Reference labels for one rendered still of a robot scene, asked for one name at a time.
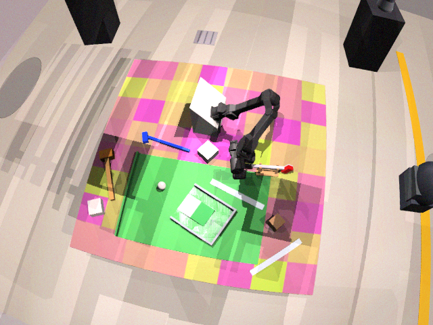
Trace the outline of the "white golf ball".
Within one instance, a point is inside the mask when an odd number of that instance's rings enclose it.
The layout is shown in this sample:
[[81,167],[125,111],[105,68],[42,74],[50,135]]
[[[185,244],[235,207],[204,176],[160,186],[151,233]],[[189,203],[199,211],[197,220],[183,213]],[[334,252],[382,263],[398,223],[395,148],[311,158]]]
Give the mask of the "white golf ball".
[[158,183],[158,189],[160,189],[160,190],[164,190],[165,188],[166,188],[165,183],[164,183],[163,181],[160,181],[160,182]]

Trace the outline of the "orange block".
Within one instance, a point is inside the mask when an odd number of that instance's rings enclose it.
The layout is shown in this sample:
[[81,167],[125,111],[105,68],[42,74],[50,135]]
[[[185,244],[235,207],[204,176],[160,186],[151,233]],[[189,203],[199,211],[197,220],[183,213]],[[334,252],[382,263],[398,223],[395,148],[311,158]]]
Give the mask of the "orange block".
[[283,224],[285,223],[285,221],[282,219],[282,216],[280,216],[278,213],[276,214],[276,216],[274,216],[272,219],[270,219],[268,221],[268,225],[270,226],[270,228],[275,232],[276,230],[278,230]]

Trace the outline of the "white flat bar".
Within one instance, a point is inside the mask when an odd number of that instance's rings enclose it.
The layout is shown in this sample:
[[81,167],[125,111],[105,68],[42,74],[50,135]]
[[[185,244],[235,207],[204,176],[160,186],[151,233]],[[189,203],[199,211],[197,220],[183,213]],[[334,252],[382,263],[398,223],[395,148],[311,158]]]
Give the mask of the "white flat bar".
[[277,254],[275,254],[271,258],[268,258],[265,262],[257,265],[254,269],[251,269],[250,273],[252,275],[257,274],[260,270],[263,270],[264,268],[266,268],[270,264],[274,263],[280,257],[283,257],[284,255],[286,255],[288,252],[290,252],[291,250],[293,250],[295,247],[299,246],[300,244],[302,244],[301,240],[297,239],[296,241],[291,243],[291,245],[289,245],[286,248],[284,248],[283,250],[279,251]]
[[263,209],[264,204],[259,203],[258,201],[246,196],[245,194],[242,194],[226,185],[224,185],[223,183],[212,179],[212,181],[210,182],[210,184],[216,186],[217,188],[229,193],[230,195],[234,196],[234,197],[238,197],[240,199],[242,199],[244,202],[247,202],[248,204],[251,204],[254,207],[258,207],[260,210]]

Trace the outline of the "green flat mat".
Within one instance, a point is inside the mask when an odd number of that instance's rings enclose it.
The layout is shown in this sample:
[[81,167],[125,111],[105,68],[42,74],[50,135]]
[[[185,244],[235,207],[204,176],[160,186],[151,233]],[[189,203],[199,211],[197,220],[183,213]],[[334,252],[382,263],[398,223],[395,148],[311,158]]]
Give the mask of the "green flat mat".
[[[264,204],[262,210],[210,184],[215,179]],[[152,156],[140,153],[133,172],[118,237],[174,251],[234,262],[258,264],[267,212],[269,176],[246,171],[234,179],[230,168]],[[164,190],[158,189],[163,181]],[[194,184],[237,209],[219,237],[210,246],[184,227],[177,208]],[[198,196],[200,199],[200,190]]]

